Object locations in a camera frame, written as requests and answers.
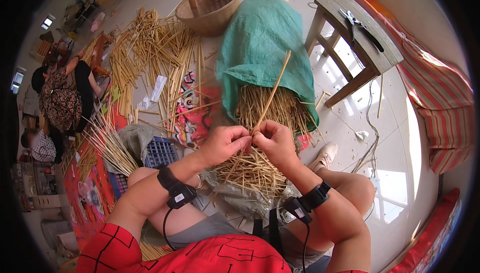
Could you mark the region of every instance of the striped fabric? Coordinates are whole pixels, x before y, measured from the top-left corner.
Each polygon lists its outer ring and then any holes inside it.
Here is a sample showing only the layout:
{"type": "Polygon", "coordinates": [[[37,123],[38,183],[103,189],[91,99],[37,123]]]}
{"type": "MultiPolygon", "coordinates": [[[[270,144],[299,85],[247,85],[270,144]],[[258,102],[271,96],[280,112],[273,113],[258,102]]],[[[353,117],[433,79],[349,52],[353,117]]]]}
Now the striped fabric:
{"type": "Polygon", "coordinates": [[[404,60],[396,68],[412,104],[425,118],[435,174],[464,162],[474,146],[473,91],[457,66],[428,52],[395,19],[377,13],[404,60]]]}

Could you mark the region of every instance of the blue plastic crate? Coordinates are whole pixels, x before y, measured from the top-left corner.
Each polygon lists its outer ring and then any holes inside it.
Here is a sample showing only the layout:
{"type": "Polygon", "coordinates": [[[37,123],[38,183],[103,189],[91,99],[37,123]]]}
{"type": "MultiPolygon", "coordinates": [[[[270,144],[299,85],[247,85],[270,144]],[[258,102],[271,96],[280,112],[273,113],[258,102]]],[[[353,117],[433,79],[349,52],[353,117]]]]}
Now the blue plastic crate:
{"type": "Polygon", "coordinates": [[[168,165],[178,160],[177,150],[168,138],[153,137],[147,146],[148,155],[145,166],[155,168],[159,164],[168,165]]]}
{"type": "Polygon", "coordinates": [[[125,193],[128,189],[127,186],[127,177],[123,174],[115,174],[115,173],[108,173],[110,177],[110,183],[112,184],[113,194],[115,195],[115,199],[120,199],[120,196],[125,193]]]}

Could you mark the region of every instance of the gray shorts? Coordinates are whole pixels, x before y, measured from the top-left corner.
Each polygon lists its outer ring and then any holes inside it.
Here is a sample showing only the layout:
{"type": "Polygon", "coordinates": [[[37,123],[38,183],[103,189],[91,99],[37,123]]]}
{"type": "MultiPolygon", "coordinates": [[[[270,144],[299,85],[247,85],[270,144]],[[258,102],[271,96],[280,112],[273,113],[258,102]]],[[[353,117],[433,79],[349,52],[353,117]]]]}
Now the gray shorts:
{"type": "MultiPolygon", "coordinates": [[[[285,252],[285,260],[292,272],[300,272],[302,270],[303,242],[298,240],[297,237],[287,229],[283,222],[278,222],[278,229],[285,252]]],[[[190,243],[223,234],[245,234],[245,232],[233,227],[222,213],[217,212],[183,231],[170,235],[168,240],[172,246],[180,249],[190,243]]],[[[263,239],[268,242],[268,228],[263,229],[262,236],[263,239]]],[[[325,251],[316,251],[307,247],[305,252],[305,266],[316,262],[324,253],[325,251]]]]}

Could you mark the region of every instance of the black pants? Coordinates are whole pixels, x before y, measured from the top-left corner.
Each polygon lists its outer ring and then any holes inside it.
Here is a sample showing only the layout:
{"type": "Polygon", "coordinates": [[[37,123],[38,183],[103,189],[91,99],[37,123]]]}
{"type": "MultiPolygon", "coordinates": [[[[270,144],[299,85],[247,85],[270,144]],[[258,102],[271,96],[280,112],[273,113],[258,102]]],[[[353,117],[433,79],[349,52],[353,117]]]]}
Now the black pants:
{"type": "Polygon", "coordinates": [[[61,157],[63,156],[63,135],[54,126],[50,125],[50,138],[52,139],[53,145],[55,146],[55,160],[54,163],[60,163],[61,157]]]}
{"type": "Polygon", "coordinates": [[[75,67],[75,83],[77,85],[77,91],[80,94],[81,98],[81,110],[82,118],[78,123],[77,129],[75,132],[82,132],[85,126],[87,126],[88,121],[83,117],[90,119],[93,111],[93,89],[88,81],[88,76],[90,75],[90,67],[86,62],[80,60],[75,67]]]}

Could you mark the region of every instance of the drawer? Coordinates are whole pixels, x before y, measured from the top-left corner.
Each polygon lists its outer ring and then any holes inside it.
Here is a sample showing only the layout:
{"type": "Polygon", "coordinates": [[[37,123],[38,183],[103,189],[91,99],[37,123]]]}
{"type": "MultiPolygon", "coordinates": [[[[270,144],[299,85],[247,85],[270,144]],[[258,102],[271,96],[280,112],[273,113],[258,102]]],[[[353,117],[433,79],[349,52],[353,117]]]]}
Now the drawer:
{"type": "Polygon", "coordinates": [[[40,208],[60,207],[59,195],[39,195],[40,208]]]}

